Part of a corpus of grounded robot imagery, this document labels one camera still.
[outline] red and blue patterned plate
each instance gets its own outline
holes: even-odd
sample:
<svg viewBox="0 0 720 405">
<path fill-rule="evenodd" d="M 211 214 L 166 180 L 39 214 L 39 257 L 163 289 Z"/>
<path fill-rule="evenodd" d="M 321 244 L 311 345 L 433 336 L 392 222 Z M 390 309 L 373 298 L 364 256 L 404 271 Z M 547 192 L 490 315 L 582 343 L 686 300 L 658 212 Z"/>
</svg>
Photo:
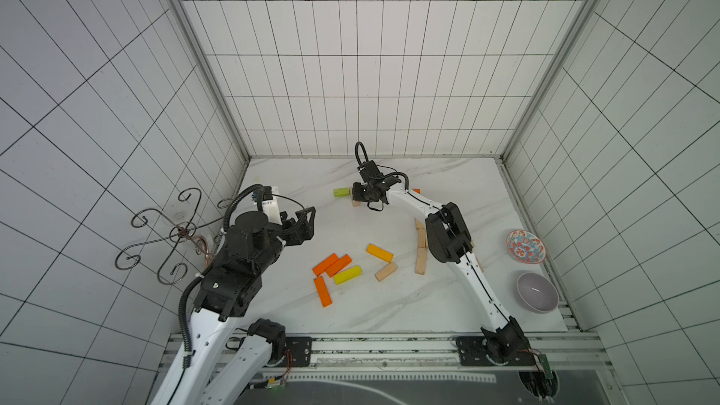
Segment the red and blue patterned plate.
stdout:
<svg viewBox="0 0 720 405">
<path fill-rule="evenodd" d="M 508 235 L 510 254 L 523 263 L 538 265 L 545 260 L 545 245 L 527 230 L 511 231 Z"/>
</svg>

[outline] black cable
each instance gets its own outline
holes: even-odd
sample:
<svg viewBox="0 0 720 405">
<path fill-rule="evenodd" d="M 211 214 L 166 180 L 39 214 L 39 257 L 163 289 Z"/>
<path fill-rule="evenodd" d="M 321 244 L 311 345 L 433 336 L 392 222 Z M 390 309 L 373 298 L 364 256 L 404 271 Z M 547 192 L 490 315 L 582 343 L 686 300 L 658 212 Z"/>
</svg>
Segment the black cable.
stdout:
<svg viewBox="0 0 720 405">
<path fill-rule="evenodd" d="M 291 199 L 291 198 L 289 198 L 289 197 L 285 197 L 284 195 L 280 195 L 280 194 L 273 194 L 273 195 L 274 195 L 275 197 L 280 197 L 280 198 L 283 198 L 283 199 L 287 199 L 288 201 L 295 202 L 296 204 L 300 205 L 300 208 L 301 208 L 301 209 L 303 209 L 303 210 L 305 209 L 305 206 L 302 205 L 300 202 L 296 201 L 295 199 Z"/>
<path fill-rule="evenodd" d="M 363 145 L 362 142 L 357 141 L 357 142 L 355 143 L 355 159 L 356 159 L 357 162 L 358 162 L 358 166 L 362 166 L 362 163 L 360 163 L 360 155 L 359 155 L 359 153 L 358 153 L 358 147 L 362 149 L 362 154 L 365 156 L 365 162 L 368 161 L 368 159 L 367 159 L 367 152 L 365 151 L 365 146 Z"/>
<path fill-rule="evenodd" d="M 203 281 L 203 277 L 207 275 L 212 269 L 212 263 L 210 266 L 205 267 L 205 270 L 200 274 L 199 277 L 192 279 L 190 283 L 185 287 L 185 291 L 180 295 L 180 302 L 178 304 L 178 320 L 180 321 L 180 332 L 182 333 L 183 346 L 185 348 L 186 355 L 183 356 L 182 368 L 187 369 L 190 367 L 190 361 L 192 359 L 192 338 L 190 336 L 190 327 L 187 324 L 187 299 L 190 297 L 190 293 L 193 289 Z"/>
<path fill-rule="evenodd" d="M 228 231 L 230 229 L 230 216 L 233 214 L 235 209 L 238 208 L 238 204 L 240 203 L 240 201 L 242 201 L 248 194 L 252 193 L 253 191 L 262 190 L 263 188 L 264 186 L 260 183 L 251 184 L 250 186 L 242 190 L 242 192 L 240 192 L 240 194 L 238 194 L 238 196 L 229 203 L 228 208 L 225 210 L 225 216 L 222 220 L 223 230 Z"/>
<path fill-rule="evenodd" d="M 185 375 L 185 368 L 183 368 L 182 372 L 180 373 L 180 379 L 178 380 L 178 384 L 175 385 L 175 389 L 173 390 L 172 395 L 170 395 L 170 400 L 168 400 L 168 405 L 170 405 L 170 402 L 173 401 L 173 398 L 175 397 L 175 393 L 178 392 L 178 387 L 180 386 L 180 382 L 182 382 L 183 375 Z"/>
</svg>

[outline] natural wooden block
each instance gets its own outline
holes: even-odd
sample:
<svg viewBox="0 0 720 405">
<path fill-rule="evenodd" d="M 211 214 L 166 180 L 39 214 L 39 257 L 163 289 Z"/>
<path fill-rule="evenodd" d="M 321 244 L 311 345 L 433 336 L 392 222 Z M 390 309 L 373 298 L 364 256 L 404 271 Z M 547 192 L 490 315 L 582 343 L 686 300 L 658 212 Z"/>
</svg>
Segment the natural wooden block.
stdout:
<svg viewBox="0 0 720 405">
<path fill-rule="evenodd" d="M 418 229 L 418 247 L 427 248 L 428 241 L 425 238 L 425 229 Z"/>
<path fill-rule="evenodd" d="M 392 274 L 396 270 L 398 270 L 398 265 L 392 262 L 391 264 L 383 267 L 377 274 L 375 274 L 375 278 L 377 279 L 377 281 L 382 282 L 387 278 L 388 275 Z"/>
<path fill-rule="evenodd" d="M 425 265 L 428 262 L 428 250 L 418 247 L 418 259 L 415 261 L 415 273 L 425 275 Z"/>
</svg>

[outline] wooden block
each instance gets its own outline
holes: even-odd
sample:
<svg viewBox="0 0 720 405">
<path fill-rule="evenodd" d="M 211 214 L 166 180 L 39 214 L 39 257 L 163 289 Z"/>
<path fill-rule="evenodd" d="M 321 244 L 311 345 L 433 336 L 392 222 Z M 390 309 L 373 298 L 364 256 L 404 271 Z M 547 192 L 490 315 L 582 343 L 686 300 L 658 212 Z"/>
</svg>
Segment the wooden block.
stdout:
<svg viewBox="0 0 720 405">
<path fill-rule="evenodd" d="M 330 293 L 328 292 L 328 287 L 325 286 L 324 278 L 317 277 L 315 279 L 315 289 L 318 290 L 319 301 L 323 308 L 333 303 L 333 300 L 330 298 Z"/>
<path fill-rule="evenodd" d="M 392 274 L 396 270 L 398 270 L 398 265 L 396 265 L 395 263 L 391 263 L 383 267 L 377 274 L 375 274 L 375 278 L 377 279 L 377 281 L 382 282 L 387 278 L 388 275 Z"/>
<path fill-rule="evenodd" d="M 386 263 L 390 263 L 392 261 L 393 255 L 388 252 L 387 250 L 381 249 L 373 244 L 368 244 L 367 249 L 365 249 L 365 252 L 369 253 L 370 255 L 374 257 L 380 258 L 382 261 L 385 261 Z"/>
<path fill-rule="evenodd" d="M 342 258 L 340 258 L 338 261 L 334 262 L 331 266 L 328 267 L 325 272 L 330 276 L 333 277 L 335 274 L 342 271 L 342 269 L 345 269 L 345 266 L 349 265 L 353 262 L 353 259 L 349 256 L 345 255 Z"/>
<path fill-rule="evenodd" d="M 360 266 L 353 266 L 350 269 L 335 274 L 333 280 L 335 281 L 336 285 L 339 285 L 344 284 L 348 280 L 352 280 L 355 277 L 359 277 L 360 275 L 362 275 L 362 269 L 360 269 Z"/>
<path fill-rule="evenodd" d="M 328 256 L 325 258 L 319 265 L 312 268 L 312 273 L 315 274 L 316 277 L 319 277 L 322 275 L 330 266 L 335 264 L 335 262 L 338 261 L 338 256 L 335 254 L 332 254 L 331 256 Z"/>
<path fill-rule="evenodd" d="M 428 250 L 418 247 L 418 259 L 415 261 L 415 273 L 425 275 L 425 265 L 428 262 Z"/>
<path fill-rule="evenodd" d="M 428 241 L 425 238 L 425 229 L 418 229 L 418 247 L 427 248 Z"/>
</svg>

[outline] marble surface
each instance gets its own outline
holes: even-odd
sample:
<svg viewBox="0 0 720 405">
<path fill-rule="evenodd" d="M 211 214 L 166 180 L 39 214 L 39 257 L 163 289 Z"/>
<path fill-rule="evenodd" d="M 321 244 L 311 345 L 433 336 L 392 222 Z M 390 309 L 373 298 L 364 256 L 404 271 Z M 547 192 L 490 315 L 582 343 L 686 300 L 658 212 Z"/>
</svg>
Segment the marble surface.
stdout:
<svg viewBox="0 0 720 405">
<path fill-rule="evenodd" d="M 475 253 L 499 300 L 526 332 L 565 331 L 558 310 L 537 314 L 519 302 L 520 274 L 544 274 L 510 256 L 506 236 L 521 228 L 494 159 L 376 159 L 408 174 L 411 188 L 441 203 L 460 207 L 475 242 Z M 266 318 L 289 333 L 325 332 L 478 332 L 473 303 L 447 265 L 427 255 L 425 275 L 415 274 L 415 221 L 403 210 L 381 213 L 353 207 L 350 198 L 334 198 L 333 189 L 361 181 L 354 159 L 255 159 L 242 188 L 254 183 L 276 185 L 279 193 L 317 209 L 315 237 L 286 248 L 262 277 L 262 289 L 250 303 L 244 324 Z M 385 173 L 389 169 L 381 168 Z M 298 205 L 279 199 L 282 211 L 294 215 Z M 239 211 L 253 207 L 246 199 Z M 385 263 L 365 252 L 373 243 L 394 254 L 398 270 L 379 283 L 375 273 Z M 333 304 L 323 308 L 311 269 L 330 254 L 353 259 L 363 275 L 335 285 L 326 274 Z"/>
</svg>

